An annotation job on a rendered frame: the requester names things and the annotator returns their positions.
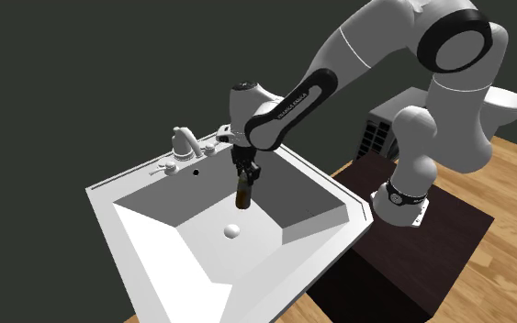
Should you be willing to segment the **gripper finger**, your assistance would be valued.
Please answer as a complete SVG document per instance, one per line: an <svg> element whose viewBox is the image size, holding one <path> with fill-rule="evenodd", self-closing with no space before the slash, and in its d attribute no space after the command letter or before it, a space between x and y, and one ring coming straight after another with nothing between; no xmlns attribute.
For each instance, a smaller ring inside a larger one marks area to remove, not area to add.
<svg viewBox="0 0 517 323"><path fill-rule="evenodd" d="M246 167L248 185L253 185L253 183L260 177L260 173L261 167L254 161L251 161L250 164Z"/></svg>

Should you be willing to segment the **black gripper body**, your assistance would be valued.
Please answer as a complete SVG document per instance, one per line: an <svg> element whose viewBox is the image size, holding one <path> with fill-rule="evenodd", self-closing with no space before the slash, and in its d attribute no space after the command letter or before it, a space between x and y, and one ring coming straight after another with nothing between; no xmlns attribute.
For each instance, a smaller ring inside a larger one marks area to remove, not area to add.
<svg viewBox="0 0 517 323"><path fill-rule="evenodd" d="M249 146L242 147L234 144L231 148L231 158L233 164L238 170L247 170L251 167L254 162L257 149Z"/></svg>

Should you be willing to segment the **brown bottle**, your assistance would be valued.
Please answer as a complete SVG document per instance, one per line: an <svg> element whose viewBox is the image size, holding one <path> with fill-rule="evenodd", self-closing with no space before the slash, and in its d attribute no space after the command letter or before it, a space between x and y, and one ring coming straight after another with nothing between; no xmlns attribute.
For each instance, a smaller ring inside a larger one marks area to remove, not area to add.
<svg viewBox="0 0 517 323"><path fill-rule="evenodd" d="M239 209L247 209L252 202L252 185L250 184L248 175L241 172L236 190L235 205Z"/></svg>

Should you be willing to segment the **white faucet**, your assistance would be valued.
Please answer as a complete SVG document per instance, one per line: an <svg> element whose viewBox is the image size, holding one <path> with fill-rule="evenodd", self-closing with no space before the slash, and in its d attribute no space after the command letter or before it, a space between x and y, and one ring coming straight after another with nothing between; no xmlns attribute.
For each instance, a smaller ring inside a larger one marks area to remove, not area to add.
<svg viewBox="0 0 517 323"><path fill-rule="evenodd" d="M186 127L174 127L172 136L173 155L181 162L188 161L194 157L201 158L203 152L193 132Z"/></svg>

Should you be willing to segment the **white sink basin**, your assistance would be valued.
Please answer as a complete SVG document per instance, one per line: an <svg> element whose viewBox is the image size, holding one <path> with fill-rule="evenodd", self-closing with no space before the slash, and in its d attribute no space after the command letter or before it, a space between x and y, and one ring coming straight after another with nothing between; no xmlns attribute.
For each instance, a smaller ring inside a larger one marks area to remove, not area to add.
<svg viewBox="0 0 517 323"><path fill-rule="evenodd" d="M239 209L230 145L217 150L166 153L87 189L140 323L273 323L372 224L364 199L287 147L256 154ZM179 171L149 175L166 162Z"/></svg>

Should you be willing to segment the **grey slatted basket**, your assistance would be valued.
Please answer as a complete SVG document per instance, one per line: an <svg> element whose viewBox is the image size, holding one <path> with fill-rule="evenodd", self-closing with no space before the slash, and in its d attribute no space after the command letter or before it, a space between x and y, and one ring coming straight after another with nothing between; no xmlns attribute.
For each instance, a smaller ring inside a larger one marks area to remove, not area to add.
<svg viewBox="0 0 517 323"><path fill-rule="evenodd" d="M425 107L426 97L425 90L410 87L370 110L361 132L354 160L357 161L372 151L395 161L399 156L399 147L392 132L393 119L400 110L407 106Z"/></svg>

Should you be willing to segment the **dark robot stand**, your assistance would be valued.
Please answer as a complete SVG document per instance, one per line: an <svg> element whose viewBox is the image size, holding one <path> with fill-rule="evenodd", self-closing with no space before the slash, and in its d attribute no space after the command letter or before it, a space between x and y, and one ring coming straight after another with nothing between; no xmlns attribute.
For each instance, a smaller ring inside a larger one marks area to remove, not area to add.
<svg viewBox="0 0 517 323"><path fill-rule="evenodd" d="M493 222L432 186L417 228L376 217L308 290L332 323L426 323L443 303Z"/></svg>

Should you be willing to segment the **white toilet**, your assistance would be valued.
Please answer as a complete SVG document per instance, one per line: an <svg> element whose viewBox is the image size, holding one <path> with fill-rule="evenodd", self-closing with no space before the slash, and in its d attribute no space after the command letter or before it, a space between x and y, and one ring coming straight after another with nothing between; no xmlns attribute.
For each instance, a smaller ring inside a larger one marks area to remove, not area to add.
<svg viewBox="0 0 517 323"><path fill-rule="evenodd" d="M500 126L517 120L517 93L491 86L482 108L480 121L487 140L491 140Z"/></svg>

